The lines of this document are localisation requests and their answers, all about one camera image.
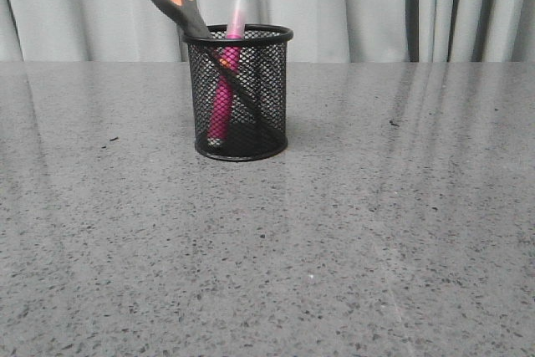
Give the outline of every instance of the highlighter cap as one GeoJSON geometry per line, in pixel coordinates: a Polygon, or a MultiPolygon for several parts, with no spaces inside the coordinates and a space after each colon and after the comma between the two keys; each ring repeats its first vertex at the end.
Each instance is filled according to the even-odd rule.
{"type": "Polygon", "coordinates": [[[245,33],[245,20],[247,16],[247,1],[234,0],[232,3],[232,15],[227,25],[227,38],[243,38],[245,33]]]}

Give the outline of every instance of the speckled stone surface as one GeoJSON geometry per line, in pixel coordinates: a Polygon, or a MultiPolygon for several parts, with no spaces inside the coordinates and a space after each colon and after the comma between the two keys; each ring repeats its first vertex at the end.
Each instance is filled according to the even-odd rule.
{"type": "Polygon", "coordinates": [[[0,356],[535,355],[535,64],[290,64],[198,155],[187,64],[0,64],[0,356]]]}

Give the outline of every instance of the marker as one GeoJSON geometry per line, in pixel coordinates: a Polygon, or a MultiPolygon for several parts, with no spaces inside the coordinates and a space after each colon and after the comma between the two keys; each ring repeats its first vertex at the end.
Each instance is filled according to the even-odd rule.
{"type": "MultiPolygon", "coordinates": [[[[245,34],[245,16],[247,3],[245,0],[234,0],[232,5],[232,16],[227,25],[225,38],[240,39],[245,34]]],[[[241,48],[238,46],[227,46],[223,50],[220,63],[237,73],[240,61],[241,48]]],[[[232,115],[232,87],[227,79],[221,74],[217,83],[216,96],[208,127],[208,145],[214,148],[223,146],[227,139],[228,126],[232,115]]]]}

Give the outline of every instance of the curtain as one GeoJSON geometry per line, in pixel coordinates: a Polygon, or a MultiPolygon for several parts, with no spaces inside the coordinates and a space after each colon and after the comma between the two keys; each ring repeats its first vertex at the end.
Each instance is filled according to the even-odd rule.
{"type": "MultiPolygon", "coordinates": [[[[290,27],[290,61],[535,60],[535,0],[248,0],[249,23],[290,27]]],[[[207,24],[232,0],[198,0],[207,24]]],[[[0,0],[0,60],[178,61],[150,0],[0,0]]]]}

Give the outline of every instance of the black mesh pen holder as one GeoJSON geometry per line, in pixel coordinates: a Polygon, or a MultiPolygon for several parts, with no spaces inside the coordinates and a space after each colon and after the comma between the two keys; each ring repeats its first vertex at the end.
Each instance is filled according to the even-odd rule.
{"type": "Polygon", "coordinates": [[[292,30],[247,25],[243,39],[184,36],[190,59],[195,148],[221,161],[256,161],[286,148],[286,50],[292,30]]]}

